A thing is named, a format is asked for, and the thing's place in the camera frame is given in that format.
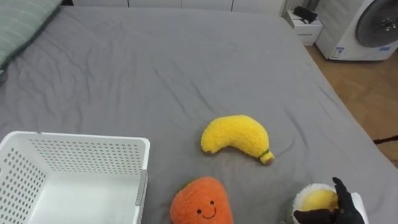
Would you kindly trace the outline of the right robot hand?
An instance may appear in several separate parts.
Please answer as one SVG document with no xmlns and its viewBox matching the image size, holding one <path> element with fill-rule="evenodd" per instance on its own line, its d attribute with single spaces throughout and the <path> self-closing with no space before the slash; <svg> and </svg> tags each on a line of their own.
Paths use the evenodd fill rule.
<svg viewBox="0 0 398 224">
<path fill-rule="evenodd" d="M 368 224 L 362 199 L 333 178 L 334 186 L 310 184 L 294 198 L 292 221 L 299 224 Z"/>
</svg>

